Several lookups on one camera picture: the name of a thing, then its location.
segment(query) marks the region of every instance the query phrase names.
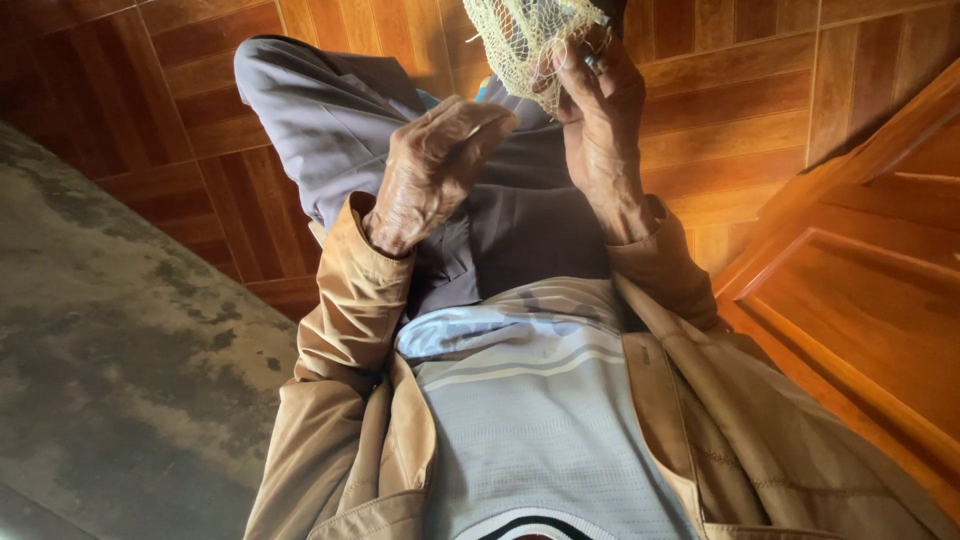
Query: gray pants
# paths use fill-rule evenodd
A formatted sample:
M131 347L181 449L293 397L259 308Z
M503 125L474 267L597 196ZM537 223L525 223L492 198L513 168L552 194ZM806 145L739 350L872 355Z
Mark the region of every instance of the gray pants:
M303 211L325 227L352 191L379 191L390 134L425 112L392 58L263 36L240 45L234 67L244 102L300 187ZM484 101L520 124L454 215L418 246L411 319L546 278L610 276L596 217L567 172L563 126L495 78Z

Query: netting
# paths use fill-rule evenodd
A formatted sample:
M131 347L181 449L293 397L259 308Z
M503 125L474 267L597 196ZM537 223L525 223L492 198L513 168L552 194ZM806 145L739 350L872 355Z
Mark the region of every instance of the netting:
M483 38L490 68L507 91L536 101L551 114L560 102L553 51L571 37L582 39L606 19L589 0L464 0L464 7ZM542 89L535 92L534 84Z

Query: tan jacket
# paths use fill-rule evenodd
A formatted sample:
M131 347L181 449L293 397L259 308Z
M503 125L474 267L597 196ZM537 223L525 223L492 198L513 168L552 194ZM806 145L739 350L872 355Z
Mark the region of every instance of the tan jacket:
M325 240L320 304L300 323L246 537L420 538L433 418L392 351L413 256L379 255L353 193ZM924 490L717 323L675 216L611 247L614 283L650 329L623 335L647 448L701 538L960 538Z

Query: wooden door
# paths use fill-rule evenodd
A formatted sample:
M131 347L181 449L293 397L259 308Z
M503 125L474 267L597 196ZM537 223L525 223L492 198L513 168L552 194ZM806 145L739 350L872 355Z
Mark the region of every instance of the wooden door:
M722 316L960 522L960 62L787 184L715 280Z

